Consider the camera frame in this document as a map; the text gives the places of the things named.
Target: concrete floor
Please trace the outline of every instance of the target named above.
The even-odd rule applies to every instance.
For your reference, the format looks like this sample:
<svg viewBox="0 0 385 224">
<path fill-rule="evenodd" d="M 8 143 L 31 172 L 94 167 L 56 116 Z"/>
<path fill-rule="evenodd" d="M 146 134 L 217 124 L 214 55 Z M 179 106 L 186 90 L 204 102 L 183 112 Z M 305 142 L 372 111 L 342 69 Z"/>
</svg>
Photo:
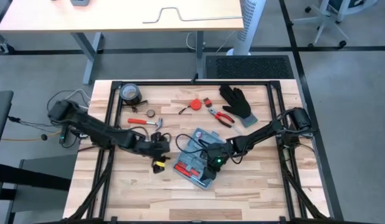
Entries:
<svg viewBox="0 0 385 224">
<path fill-rule="evenodd" d="M 0 0 L 0 10 L 5 1 Z M 303 10 L 313 1 L 285 2 L 291 19 L 312 16 Z M 341 27 L 350 36 L 348 46 L 385 45 L 385 1 L 347 17 Z M 306 46 L 315 35 L 316 25 L 293 29 L 298 46 Z M 205 32 L 207 46 L 220 46 L 228 33 Z M 187 32 L 104 35 L 104 49 L 137 49 L 185 47 Z M 68 34 L 5 36 L 17 50 L 78 49 Z M 318 46 L 335 46 L 339 41 L 338 33 L 325 30 Z M 290 46 L 278 1 L 267 1 L 253 46 Z M 291 56 L 290 52 L 277 54 Z M 385 52 L 301 52 L 300 56 L 345 219 L 385 223 Z M 10 115 L 48 123 L 45 104 L 54 93 L 83 88 L 91 94 L 92 86 L 82 85 L 85 63 L 84 55 L 0 56 L 0 90 L 14 91 Z M 194 54 L 105 54 L 99 56 L 94 75 L 96 79 L 145 79 L 191 78 L 194 73 Z M 40 134 L 39 130 L 14 123 L 7 123 L 4 131 L 7 138 L 35 138 Z M 63 149 L 56 138 L 2 142 L 0 163 L 18 166 L 21 159 L 76 154 L 76 150 L 77 146 Z M 7 207 L 8 203 L 0 203 L 0 223 Z M 61 209 L 24 212 L 17 214 L 15 223 L 54 221 L 61 216 Z"/>
</svg>

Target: pliers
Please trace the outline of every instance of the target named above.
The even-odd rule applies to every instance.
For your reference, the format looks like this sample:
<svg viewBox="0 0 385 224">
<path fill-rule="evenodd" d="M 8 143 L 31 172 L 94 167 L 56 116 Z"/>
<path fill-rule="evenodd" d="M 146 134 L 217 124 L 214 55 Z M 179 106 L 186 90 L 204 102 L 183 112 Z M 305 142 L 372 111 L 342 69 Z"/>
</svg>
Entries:
<svg viewBox="0 0 385 224">
<path fill-rule="evenodd" d="M 215 116 L 215 118 L 221 123 L 223 124 L 224 126 L 228 127 L 228 128 L 231 128 L 233 127 L 233 125 L 231 124 L 227 124 L 225 121 L 221 120 L 221 117 L 225 117 L 226 119 L 228 119 L 231 123 L 235 123 L 235 121 L 229 117 L 228 115 L 224 114 L 224 113 L 221 113 L 221 112 L 217 112 L 215 109 L 212 109 L 212 108 L 209 108 L 208 109 L 209 112 L 211 114 L 213 114 Z"/>
</svg>

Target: red-handled hammer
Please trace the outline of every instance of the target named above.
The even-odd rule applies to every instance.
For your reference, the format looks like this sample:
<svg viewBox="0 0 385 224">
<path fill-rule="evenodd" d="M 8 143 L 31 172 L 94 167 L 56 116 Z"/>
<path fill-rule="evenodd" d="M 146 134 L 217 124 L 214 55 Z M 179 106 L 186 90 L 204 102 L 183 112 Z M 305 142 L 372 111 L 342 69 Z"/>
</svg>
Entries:
<svg viewBox="0 0 385 224">
<path fill-rule="evenodd" d="M 162 118 L 160 118 L 157 123 L 155 123 L 153 121 L 145 121 L 145 120 L 141 120 L 141 119 L 131 119 L 131 118 L 129 118 L 128 119 L 128 123 L 129 124 L 155 124 L 156 125 L 155 131 L 157 131 L 159 128 L 162 127 Z"/>
</svg>

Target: desk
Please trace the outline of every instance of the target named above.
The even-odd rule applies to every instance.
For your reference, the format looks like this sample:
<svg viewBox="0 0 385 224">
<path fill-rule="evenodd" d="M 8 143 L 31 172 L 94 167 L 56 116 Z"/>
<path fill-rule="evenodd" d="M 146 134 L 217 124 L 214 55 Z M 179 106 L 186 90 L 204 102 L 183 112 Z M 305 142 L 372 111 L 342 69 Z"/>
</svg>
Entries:
<svg viewBox="0 0 385 224">
<path fill-rule="evenodd" d="M 107 111 L 111 84 L 111 80 L 97 80 L 92 93 L 88 113 L 102 121 L 104 121 Z M 296 81 L 280 80 L 280 84 L 286 109 L 302 106 Z M 205 97 L 212 100 L 215 109 L 222 111 L 221 106 L 227 103 L 219 94 L 219 86 L 139 86 L 143 99 L 148 100 L 148 105 L 139 107 L 137 114 L 133 114 L 129 108 L 122 109 L 120 124 L 123 129 L 131 127 L 127 123 L 128 118 L 146 119 L 146 110 L 153 109 L 156 111 L 153 120 L 163 118 L 163 127 L 160 131 L 169 132 L 173 137 L 180 133 L 192 134 L 197 127 L 209 132 L 215 131 L 222 139 L 237 135 L 235 130 L 225 128 L 216 121 L 206 108 L 201 108 L 199 111 L 186 110 L 183 115 L 178 115 L 180 109 L 184 108 L 188 102 L 195 98 L 203 99 Z M 236 119 L 237 127 L 244 134 L 249 134 L 265 126 L 271 120 L 268 93 L 264 86 L 244 85 L 239 87 L 244 91 L 253 114 L 259 120 L 258 123 L 244 129 Z M 114 108 L 117 98 L 118 93 L 115 92 L 110 124 L 114 124 L 116 111 Z M 147 126 L 147 130 L 152 133 L 154 127 Z M 309 140 L 302 139 L 301 141 L 311 146 Z M 80 147 L 89 145 L 89 141 L 83 141 Z M 201 190 L 173 172 L 171 164 L 178 154 L 179 151 L 172 141 L 169 153 L 172 159 L 167 162 L 166 170 L 160 174 L 153 174 L 151 159 L 115 149 L 105 220 L 117 216 L 119 221 L 277 221 L 279 216 L 288 216 L 275 138 L 256 145 L 244 157 L 244 161 L 240 165 L 228 161 L 218 173 L 209 190 Z M 64 217 L 73 214 L 89 193 L 97 155 L 98 149 L 78 154 Z M 322 213 L 329 215 L 313 152 L 305 147 L 299 147 L 296 150 L 296 158 L 303 190 Z M 292 196 L 295 214 L 298 216 L 297 198 L 293 189 Z M 101 199 L 101 195 L 98 194 L 94 217 L 98 215 Z"/>
<path fill-rule="evenodd" d="M 159 22 L 155 20 L 162 7 L 177 7 L 183 18 L 241 16 L 239 0 L 90 0 L 86 7 L 74 7 L 69 0 L 15 0 L 0 23 L 1 32 L 70 32 L 88 58 L 83 84 L 89 84 L 91 73 L 103 37 L 101 32 L 197 31 L 197 72 L 203 77 L 203 30 L 242 30 L 242 19 L 211 21 L 180 21 L 176 10 L 164 10 Z M 93 44 L 83 32 L 97 32 Z"/>
</svg>

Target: work glove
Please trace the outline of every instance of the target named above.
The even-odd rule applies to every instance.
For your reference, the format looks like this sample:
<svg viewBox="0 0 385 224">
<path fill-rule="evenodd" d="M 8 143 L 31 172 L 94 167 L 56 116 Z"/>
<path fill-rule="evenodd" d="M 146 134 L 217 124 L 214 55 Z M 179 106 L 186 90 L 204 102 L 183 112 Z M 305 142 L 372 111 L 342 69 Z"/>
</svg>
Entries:
<svg viewBox="0 0 385 224">
<path fill-rule="evenodd" d="M 257 122 L 257 118 L 252 114 L 244 93 L 240 89 L 234 88 L 232 90 L 229 85 L 221 85 L 219 90 L 220 95 L 230 105 L 223 106 L 225 111 L 236 115 L 244 127 L 248 127 Z"/>
</svg>

